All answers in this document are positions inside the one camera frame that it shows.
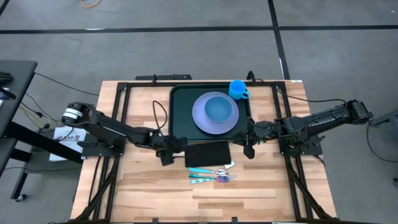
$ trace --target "gray floor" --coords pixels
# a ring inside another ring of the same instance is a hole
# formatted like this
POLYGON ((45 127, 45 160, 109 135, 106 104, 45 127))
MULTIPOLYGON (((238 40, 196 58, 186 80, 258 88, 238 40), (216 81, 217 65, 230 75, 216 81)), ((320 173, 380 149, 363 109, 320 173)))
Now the gray floor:
MULTIPOLYGON (((398 24, 397 1, 278 0, 275 7, 281 26, 398 24)), ((2 30, 231 25, 271 25, 267 1, 104 0, 84 9, 78 1, 10 0, 0 17, 2 30)), ((398 108, 398 30, 281 33, 291 79, 304 81, 309 99, 356 98, 375 116, 398 108)), ((91 92, 99 91, 102 80, 153 73, 235 79, 253 70, 258 78, 282 78, 272 31, 13 34, 0 35, 0 49, 0 59, 36 60, 37 72, 91 92)), ((96 97, 40 77, 28 93, 55 118, 69 102, 96 103, 96 97)), ((34 106, 30 99, 24 101, 34 106)), ((310 107, 315 112, 331 105, 310 107)), ((35 129, 21 112, 14 120, 35 129)), ((392 178, 398 177, 398 165, 371 154, 365 130, 347 125, 325 134, 322 146, 336 211, 344 220, 396 223, 398 190, 392 178)), ((370 142, 381 156, 398 160, 398 142, 389 126, 372 129, 370 142)), ((21 163, 10 161, 12 166, 21 163)), ((0 223, 68 219, 78 174, 30 175, 23 189, 29 199, 15 203, 9 196, 17 174, 7 170, 0 179, 0 223)))

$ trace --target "teal handle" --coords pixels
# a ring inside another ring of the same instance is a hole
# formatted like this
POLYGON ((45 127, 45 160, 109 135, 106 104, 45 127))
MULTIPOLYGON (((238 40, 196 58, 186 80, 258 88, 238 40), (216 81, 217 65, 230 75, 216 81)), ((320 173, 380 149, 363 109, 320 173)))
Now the teal handle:
POLYGON ((211 178, 211 177, 205 177, 205 176, 196 175, 196 174, 189 174, 189 178, 211 178))
POLYGON ((189 183, 190 184, 197 184, 197 183, 203 183, 203 182, 208 182, 208 181, 212 181, 212 180, 215 180, 215 178, 190 180, 189 183))
POLYGON ((248 91, 244 91, 243 94, 242 94, 242 98, 243 99, 248 99, 249 96, 250 96, 250 93, 248 91))
POLYGON ((211 171, 211 170, 198 169, 198 168, 192 168, 192 167, 189 167, 188 170, 189 170, 189 172, 201 172, 204 174, 212 174, 213 173, 213 171, 211 171))

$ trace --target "butcher block tabletop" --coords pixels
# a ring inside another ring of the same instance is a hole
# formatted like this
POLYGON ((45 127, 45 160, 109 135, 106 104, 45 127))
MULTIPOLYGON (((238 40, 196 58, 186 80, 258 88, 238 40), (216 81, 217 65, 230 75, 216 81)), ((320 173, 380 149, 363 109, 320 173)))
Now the butcher block tabletop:
MULTIPOLYGON (((96 109, 107 116, 112 115, 118 82, 120 81, 105 81, 101 87, 96 109)), ((302 82, 285 81, 285 84, 288 95, 306 98, 302 82)), ((158 101, 168 111, 171 89, 172 87, 133 87, 126 124, 156 128, 152 101, 158 101)), ((251 94, 253 120, 273 121, 276 113, 271 88, 249 86, 248 91, 251 94)), ((118 120, 121 117, 123 94, 118 120)), ((281 110, 285 111, 280 93, 279 99, 281 110)), ((306 101, 289 98, 289 103, 293 116, 310 114, 306 101)), ((165 115, 159 106, 156 109, 159 123, 162 124, 165 115)), ((168 133, 167 127, 165 125, 162 128, 164 134, 168 133)), ((229 173, 237 175, 237 178, 227 184, 216 181, 189 184, 189 172, 184 159, 176 158, 174 164, 162 166, 154 151, 127 143, 124 155, 120 157, 111 222, 151 222, 153 218, 158 218, 160 222, 230 222, 231 217, 237 217, 240 222, 295 221, 285 161, 279 153, 277 141, 254 146, 254 159, 248 159, 243 154, 242 146, 230 143, 229 148, 235 163, 229 173)), ((71 218, 79 216, 87 206, 97 159, 90 157, 83 163, 71 218)), ((302 156, 302 160, 309 191, 329 215, 335 216, 323 164, 313 156, 302 156)), ((102 162, 103 159, 98 166, 93 195, 98 189, 102 162)), ((203 168, 217 170, 224 167, 203 168)), ((305 217, 302 194, 298 188, 297 194, 301 214, 305 217)), ((103 196, 100 218, 104 218, 107 196, 108 191, 103 196)))

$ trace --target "black tray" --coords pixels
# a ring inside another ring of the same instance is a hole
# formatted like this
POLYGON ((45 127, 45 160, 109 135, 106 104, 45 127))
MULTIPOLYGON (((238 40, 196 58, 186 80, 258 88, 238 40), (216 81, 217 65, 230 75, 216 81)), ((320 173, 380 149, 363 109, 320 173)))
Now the black tray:
POLYGON ((169 133, 177 138, 186 137, 190 142, 232 141, 233 136, 247 130, 247 118, 251 117, 249 100, 235 100, 239 119, 235 127, 224 134, 208 134, 202 131, 192 118, 195 101, 205 93, 218 91, 228 95, 229 83, 206 85, 177 85, 170 91, 169 133))

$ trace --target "blue bowl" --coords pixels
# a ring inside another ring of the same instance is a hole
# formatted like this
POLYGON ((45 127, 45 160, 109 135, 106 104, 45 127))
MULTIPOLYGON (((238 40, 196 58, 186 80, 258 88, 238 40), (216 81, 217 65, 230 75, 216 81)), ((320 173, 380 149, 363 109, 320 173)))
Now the blue bowl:
POLYGON ((205 112, 210 120, 221 123, 231 116, 232 105, 226 98, 216 96, 206 102, 205 112))

